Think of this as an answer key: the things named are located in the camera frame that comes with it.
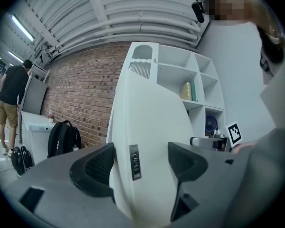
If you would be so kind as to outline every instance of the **red brick wall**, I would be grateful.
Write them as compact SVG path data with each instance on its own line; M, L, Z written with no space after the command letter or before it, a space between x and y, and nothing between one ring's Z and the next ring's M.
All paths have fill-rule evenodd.
M104 143L115 89L130 44L108 44L53 61L42 114L69 120L83 145Z

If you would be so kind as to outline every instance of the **white sneaker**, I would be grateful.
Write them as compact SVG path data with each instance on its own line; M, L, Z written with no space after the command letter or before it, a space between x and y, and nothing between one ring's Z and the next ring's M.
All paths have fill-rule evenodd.
M8 148L2 148L2 154L7 155L9 152Z
M9 150L8 156L11 158L11 154L13 153L14 150Z

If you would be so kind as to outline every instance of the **khaki shorts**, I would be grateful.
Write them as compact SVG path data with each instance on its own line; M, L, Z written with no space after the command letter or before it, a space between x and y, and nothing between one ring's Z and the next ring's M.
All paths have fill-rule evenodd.
M5 125L6 118L9 120L10 127L16 128L18 126L17 106L0 101L0 125Z

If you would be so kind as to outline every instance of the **black backpack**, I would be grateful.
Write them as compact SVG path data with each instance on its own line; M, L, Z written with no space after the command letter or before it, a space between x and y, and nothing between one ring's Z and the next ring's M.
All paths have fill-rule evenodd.
M18 176L22 176L33 167L32 157L26 147L15 147L11 154L11 163Z
M79 130L72 127L68 120L56 123L48 138L47 157L50 158L78 149L81 149Z

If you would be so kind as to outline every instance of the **blue fan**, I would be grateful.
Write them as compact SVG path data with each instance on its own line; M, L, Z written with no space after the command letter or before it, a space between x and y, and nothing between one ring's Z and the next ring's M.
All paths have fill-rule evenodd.
M206 116L206 132L210 133L216 130L218 127L218 122L214 116L208 115Z

